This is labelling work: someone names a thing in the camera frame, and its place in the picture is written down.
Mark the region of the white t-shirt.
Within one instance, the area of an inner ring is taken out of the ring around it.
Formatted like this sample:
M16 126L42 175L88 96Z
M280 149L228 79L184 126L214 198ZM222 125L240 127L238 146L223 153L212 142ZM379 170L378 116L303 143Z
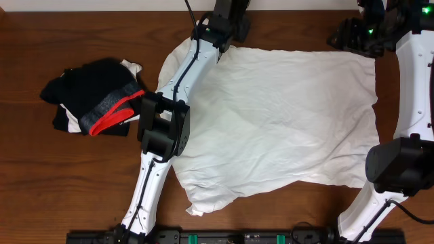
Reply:
M230 47L196 84L173 167L201 216L297 181L361 188L379 142L375 61L349 52Z

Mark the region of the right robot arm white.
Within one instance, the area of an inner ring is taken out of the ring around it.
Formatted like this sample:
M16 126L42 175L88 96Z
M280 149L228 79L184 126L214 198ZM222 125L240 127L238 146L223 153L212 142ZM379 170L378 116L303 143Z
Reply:
M366 157L367 181L338 217L335 243L405 243L400 232L378 231L394 207L426 225L402 202L433 186L433 2L359 1L361 18L343 20L328 45L368 58L395 52L399 116L390 142Z

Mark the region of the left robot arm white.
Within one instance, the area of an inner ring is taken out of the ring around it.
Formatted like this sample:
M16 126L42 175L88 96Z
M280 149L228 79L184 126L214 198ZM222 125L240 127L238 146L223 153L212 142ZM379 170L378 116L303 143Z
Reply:
M109 243L145 242L156 223L158 201L172 159L182 154L189 140L189 98L231 42L243 43L249 29L246 16L204 14L195 25L191 45L174 76L158 91L145 93L138 127L141 170L128 212Z

